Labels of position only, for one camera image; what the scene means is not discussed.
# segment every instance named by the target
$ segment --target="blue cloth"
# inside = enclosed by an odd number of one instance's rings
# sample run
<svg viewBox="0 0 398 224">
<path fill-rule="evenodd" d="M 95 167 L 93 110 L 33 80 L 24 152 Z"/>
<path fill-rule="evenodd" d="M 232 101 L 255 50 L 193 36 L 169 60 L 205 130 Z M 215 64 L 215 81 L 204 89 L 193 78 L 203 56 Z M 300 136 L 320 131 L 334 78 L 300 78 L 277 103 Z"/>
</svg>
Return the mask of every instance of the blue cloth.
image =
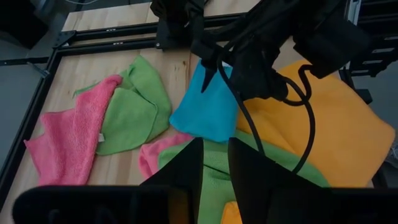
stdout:
<svg viewBox="0 0 398 224">
<path fill-rule="evenodd" d="M 232 68 L 224 69 L 230 77 Z M 170 124 L 192 136 L 225 142 L 235 132 L 238 104 L 220 72 L 214 75 L 205 92 L 201 93 L 204 79 L 205 68 L 199 62 L 180 106 L 170 117 Z"/>
</svg>

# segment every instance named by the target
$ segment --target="wooden table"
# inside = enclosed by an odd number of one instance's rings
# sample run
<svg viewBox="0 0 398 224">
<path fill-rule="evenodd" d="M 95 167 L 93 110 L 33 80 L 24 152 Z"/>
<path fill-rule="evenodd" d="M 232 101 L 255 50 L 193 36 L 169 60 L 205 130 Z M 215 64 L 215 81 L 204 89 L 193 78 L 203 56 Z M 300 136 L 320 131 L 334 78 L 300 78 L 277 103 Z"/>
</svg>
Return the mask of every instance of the wooden table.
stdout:
<svg viewBox="0 0 398 224">
<path fill-rule="evenodd" d="M 246 12 L 257 2 L 258 0 L 210 1 L 205 8 L 205 15 L 215 16 Z M 63 30 L 89 30 L 146 22 L 157 22 L 157 17 L 149 9 L 149 3 L 73 12 L 69 14 Z M 291 40 L 285 43 L 280 50 L 279 58 L 275 61 L 274 68 L 284 67 L 302 58 L 292 47 L 293 42 Z M 193 70 L 198 62 L 198 57 L 191 54 L 187 49 L 167 52 L 143 49 L 64 57 L 58 67 L 42 113 L 63 111 L 74 107 L 75 100 L 72 96 L 75 90 L 123 71 L 139 54 L 159 71 L 173 109 L 176 109 L 188 88 Z M 36 138 L 42 133 L 42 125 L 37 122 L 32 138 Z M 158 138 L 173 133 L 175 133 L 175 130 L 170 128 Z M 88 184 L 140 184 L 143 178 L 137 166 L 138 154 L 139 150 L 135 149 L 111 156 L 96 156 Z M 36 168 L 32 163 L 30 154 L 26 151 L 0 213 L 1 224 L 13 223 L 11 210 L 15 199 L 24 191 L 35 187 L 37 180 Z"/>
</svg>

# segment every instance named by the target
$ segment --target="yellow towel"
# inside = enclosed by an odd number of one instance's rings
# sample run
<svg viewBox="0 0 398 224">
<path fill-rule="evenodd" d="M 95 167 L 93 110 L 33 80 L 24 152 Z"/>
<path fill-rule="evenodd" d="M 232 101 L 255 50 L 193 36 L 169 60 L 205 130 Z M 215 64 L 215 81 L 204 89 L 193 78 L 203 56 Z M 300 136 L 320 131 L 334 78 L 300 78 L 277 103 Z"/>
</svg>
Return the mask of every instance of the yellow towel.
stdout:
<svg viewBox="0 0 398 224">
<path fill-rule="evenodd" d="M 291 78 L 305 92 L 297 70 L 306 60 L 295 62 L 280 74 Z M 318 79 L 307 72 L 315 113 L 315 142 L 308 160 L 333 187 L 365 187 L 376 173 L 394 140 L 394 130 L 334 75 Z M 299 101 L 289 86 L 288 99 Z M 309 122 L 304 106 L 289 106 L 274 99 L 244 102 L 260 138 L 301 156 L 308 141 Z M 242 111 L 238 129 L 251 133 Z"/>
<path fill-rule="evenodd" d="M 236 202 L 225 204 L 221 224 L 242 224 L 241 214 Z"/>
</svg>

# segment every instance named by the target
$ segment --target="microfiber cloth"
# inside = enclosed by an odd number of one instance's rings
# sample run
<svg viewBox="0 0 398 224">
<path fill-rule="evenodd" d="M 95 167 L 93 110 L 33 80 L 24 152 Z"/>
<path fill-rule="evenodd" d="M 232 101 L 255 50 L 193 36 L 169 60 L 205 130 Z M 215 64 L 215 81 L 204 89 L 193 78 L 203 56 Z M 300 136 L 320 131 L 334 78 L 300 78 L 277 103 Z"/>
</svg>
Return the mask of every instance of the microfiber cloth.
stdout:
<svg viewBox="0 0 398 224">
<path fill-rule="evenodd" d="M 279 73 L 304 90 L 297 70 L 300 60 Z M 312 88 L 310 104 L 315 113 L 315 141 L 308 161 L 322 172 L 333 187 L 365 187 L 386 158 L 394 130 L 380 120 L 368 105 L 334 75 L 318 79 L 307 72 Z M 299 101 L 289 86 L 288 99 Z M 289 106 L 269 98 L 244 102 L 260 138 L 298 156 L 308 141 L 310 125 L 304 106 Z M 238 129 L 250 133 L 242 112 Z"/>
<path fill-rule="evenodd" d="M 87 182 L 106 107 L 122 78 L 105 78 L 78 96 L 74 109 L 40 117 L 44 134 L 24 141 L 39 173 L 39 185 Z"/>
<path fill-rule="evenodd" d="M 241 213 L 239 212 L 238 203 L 228 202 L 225 204 L 221 224 L 242 224 Z"/>
<path fill-rule="evenodd" d="M 139 151 L 138 168 L 142 176 L 148 179 L 154 175 L 159 167 L 157 165 L 157 158 L 164 149 L 171 146 L 176 146 L 192 140 L 193 137 L 189 134 L 178 133 L 173 136 L 162 138 L 153 143 L 143 144 Z"/>
<path fill-rule="evenodd" d="M 252 135 L 246 134 L 242 131 L 236 131 L 235 137 L 254 149 L 257 149 L 256 142 Z M 188 143 L 189 142 L 186 142 L 162 151 L 159 154 L 159 167 L 163 167 L 171 161 Z M 300 160 L 298 156 L 279 149 L 278 147 L 264 141 L 262 142 L 262 145 L 267 157 L 288 170 L 292 170 Z M 236 200 L 231 179 L 229 175 L 225 174 L 229 174 L 227 155 L 228 144 L 204 140 L 203 147 L 205 152 L 203 163 L 205 166 L 203 167 L 203 182 L 198 223 L 219 224 L 225 204 Z M 329 186 L 322 174 L 309 163 L 305 163 L 303 168 L 298 172 L 298 175 L 321 187 Z"/>
<path fill-rule="evenodd" d="M 228 76 L 232 68 L 224 67 Z M 207 89 L 201 93 L 205 68 L 198 63 L 180 106 L 170 117 L 177 130 L 216 142 L 228 141 L 236 129 L 238 105 L 217 72 Z"/>
<path fill-rule="evenodd" d="M 169 128 L 172 105 L 157 70 L 137 56 L 120 75 L 123 82 L 114 91 L 101 128 L 99 155 L 134 149 Z"/>
</svg>

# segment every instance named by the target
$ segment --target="pink towel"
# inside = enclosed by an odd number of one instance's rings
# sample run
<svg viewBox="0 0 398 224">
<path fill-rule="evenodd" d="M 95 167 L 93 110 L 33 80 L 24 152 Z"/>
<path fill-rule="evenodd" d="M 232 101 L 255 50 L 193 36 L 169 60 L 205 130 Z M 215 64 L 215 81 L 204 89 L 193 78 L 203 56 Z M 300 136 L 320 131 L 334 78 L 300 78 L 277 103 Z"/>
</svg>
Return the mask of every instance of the pink towel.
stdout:
<svg viewBox="0 0 398 224">
<path fill-rule="evenodd" d="M 119 75 L 80 94 L 74 109 L 45 113 L 44 134 L 25 141 L 39 173 L 39 185 L 83 185 L 93 165 L 102 122 Z"/>
<path fill-rule="evenodd" d="M 174 136 L 160 139 L 154 143 L 143 144 L 139 150 L 138 168 L 145 179 L 154 175 L 159 167 L 157 165 L 157 157 L 160 152 L 171 146 L 182 144 L 192 140 L 189 134 L 178 133 Z"/>
</svg>

